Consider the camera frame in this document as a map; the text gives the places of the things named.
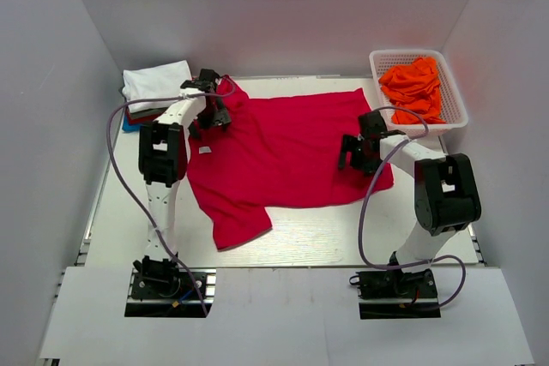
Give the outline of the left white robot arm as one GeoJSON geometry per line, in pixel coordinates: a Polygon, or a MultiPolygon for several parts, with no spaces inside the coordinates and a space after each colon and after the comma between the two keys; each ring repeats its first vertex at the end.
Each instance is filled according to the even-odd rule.
{"type": "Polygon", "coordinates": [[[175,212],[178,187],[188,165],[187,138],[200,138],[208,129],[226,131],[228,109],[217,93],[222,76],[202,69],[199,76],[181,85],[181,100],[159,117],[141,126],[138,168],[148,199],[148,243],[144,255],[152,261],[170,261],[177,254],[175,212]]]}

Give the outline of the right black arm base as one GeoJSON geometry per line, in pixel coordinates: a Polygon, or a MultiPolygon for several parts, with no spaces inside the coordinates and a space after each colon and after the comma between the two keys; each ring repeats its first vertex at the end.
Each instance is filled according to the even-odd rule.
{"type": "Polygon", "coordinates": [[[349,278],[359,298],[361,320],[406,320],[440,318],[433,273],[362,271],[349,278]]]}

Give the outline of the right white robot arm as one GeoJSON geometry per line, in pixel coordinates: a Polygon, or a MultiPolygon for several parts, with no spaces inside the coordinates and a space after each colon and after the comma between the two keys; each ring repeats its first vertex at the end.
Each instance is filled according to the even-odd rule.
{"type": "Polygon", "coordinates": [[[338,168],[350,165],[371,178],[359,214],[359,255],[367,267],[390,271],[389,289],[400,297],[419,284],[417,273],[453,255],[439,255],[459,231],[480,219],[481,203],[470,159],[463,153],[436,152],[399,129],[388,129],[381,107],[358,118],[359,134],[344,135],[338,168]],[[414,180],[415,225],[404,244],[394,252],[392,264],[376,264],[364,251],[365,215],[369,200],[385,167],[394,165],[414,180]]]}

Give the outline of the crimson red t-shirt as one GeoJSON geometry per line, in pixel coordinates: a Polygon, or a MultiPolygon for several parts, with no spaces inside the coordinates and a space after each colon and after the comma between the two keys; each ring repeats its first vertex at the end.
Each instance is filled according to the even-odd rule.
{"type": "Polygon", "coordinates": [[[224,80],[219,91],[231,122],[190,136],[187,169],[218,250],[269,231],[267,207],[339,206],[362,199],[369,187],[393,186],[389,166],[376,183],[362,171],[338,168],[343,136],[356,136],[359,116],[371,109],[362,88],[252,99],[224,80]]]}

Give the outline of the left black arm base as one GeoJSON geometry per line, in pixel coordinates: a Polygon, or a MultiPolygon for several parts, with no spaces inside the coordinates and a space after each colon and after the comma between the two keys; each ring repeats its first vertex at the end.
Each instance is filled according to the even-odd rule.
{"type": "Polygon", "coordinates": [[[145,279],[135,269],[124,316],[129,318],[205,318],[214,302],[216,270],[182,270],[170,284],[145,279]]]}

